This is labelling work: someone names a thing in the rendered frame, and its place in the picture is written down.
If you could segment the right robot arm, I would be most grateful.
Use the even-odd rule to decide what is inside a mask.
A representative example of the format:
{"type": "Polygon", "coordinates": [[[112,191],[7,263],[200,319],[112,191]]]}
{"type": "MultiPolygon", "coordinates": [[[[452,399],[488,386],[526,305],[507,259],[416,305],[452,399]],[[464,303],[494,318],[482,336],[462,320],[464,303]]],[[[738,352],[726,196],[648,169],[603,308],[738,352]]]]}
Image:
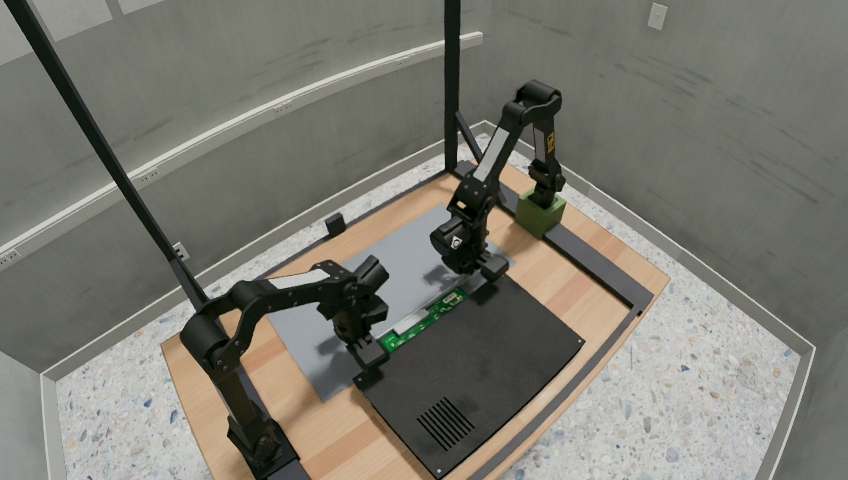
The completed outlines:
{"type": "Polygon", "coordinates": [[[354,274],[327,259],[304,273],[240,280],[225,294],[206,301],[180,332],[181,343],[209,378],[216,381],[210,378],[229,412],[228,439],[260,470],[283,456],[284,451],[270,417],[252,399],[249,402],[236,371],[240,357],[250,347],[256,324],[269,313],[318,302],[316,310],[329,320],[336,315],[333,320],[340,325],[355,322],[360,309],[366,316],[366,332],[372,330],[371,325],[385,321],[389,306],[375,293],[389,279],[389,273],[378,258],[370,255],[354,274]],[[235,309],[242,313],[235,335],[230,338],[215,320],[235,309]]]}

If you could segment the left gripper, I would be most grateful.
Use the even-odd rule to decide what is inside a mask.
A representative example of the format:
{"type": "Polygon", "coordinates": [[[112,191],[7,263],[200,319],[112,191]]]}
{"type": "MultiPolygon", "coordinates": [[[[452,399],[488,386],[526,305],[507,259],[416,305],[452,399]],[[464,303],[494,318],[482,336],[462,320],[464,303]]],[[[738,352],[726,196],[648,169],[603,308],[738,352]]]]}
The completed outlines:
{"type": "Polygon", "coordinates": [[[478,253],[478,259],[474,263],[474,271],[470,272],[470,276],[472,276],[475,271],[478,271],[480,268],[480,273],[482,277],[484,277],[490,283],[495,283],[500,277],[502,277],[509,270],[509,262],[501,257],[499,254],[495,254],[491,258],[491,253],[486,250],[488,247],[488,243],[485,242],[485,238],[490,234],[490,231],[486,229],[486,233],[479,238],[470,238],[465,244],[472,245],[475,247],[478,253]],[[481,267],[482,266],[482,267],[481,267]]]}

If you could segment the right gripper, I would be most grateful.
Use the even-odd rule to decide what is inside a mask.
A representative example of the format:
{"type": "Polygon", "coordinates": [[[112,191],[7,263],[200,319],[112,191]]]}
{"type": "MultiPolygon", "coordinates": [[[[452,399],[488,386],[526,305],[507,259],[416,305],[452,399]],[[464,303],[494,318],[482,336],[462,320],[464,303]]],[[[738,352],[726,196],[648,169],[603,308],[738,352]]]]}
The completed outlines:
{"type": "Polygon", "coordinates": [[[366,316],[361,310],[359,318],[349,325],[340,325],[333,319],[331,320],[333,324],[336,324],[336,326],[335,324],[333,325],[335,328],[333,329],[334,332],[339,339],[343,339],[342,341],[345,344],[348,343],[345,346],[346,349],[354,356],[354,359],[364,373],[370,373],[390,360],[390,353],[380,340],[375,341],[372,334],[365,331],[363,321],[366,320],[366,316]],[[359,351],[357,352],[356,350],[359,351]]]}

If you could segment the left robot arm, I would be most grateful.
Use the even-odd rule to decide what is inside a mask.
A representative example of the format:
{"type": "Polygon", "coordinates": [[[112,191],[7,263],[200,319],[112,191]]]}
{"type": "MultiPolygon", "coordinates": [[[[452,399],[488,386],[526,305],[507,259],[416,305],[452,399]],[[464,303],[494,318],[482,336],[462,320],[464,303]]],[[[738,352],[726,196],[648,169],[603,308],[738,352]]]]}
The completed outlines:
{"type": "Polygon", "coordinates": [[[513,99],[504,105],[502,117],[479,163],[465,174],[446,208],[451,219],[429,235],[432,246],[442,255],[441,260],[455,274],[467,275],[474,268],[477,252],[475,247],[464,243],[486,233],[488,215],[500,190],[499,177],[524,127],[530,123],[535,159],[528,166],[528,175],[536,184],[528,198],[544,210],[558,201],[553,195],[561,192],[566,182],[555,158],[554,116],[561,105],[561,91],[534,79],[515,89],[513,99]],[[519,104],[521,101],[523,106],[519,104]],[[458,205],[459,201],[466,205],[464,209],[458,205]]]}

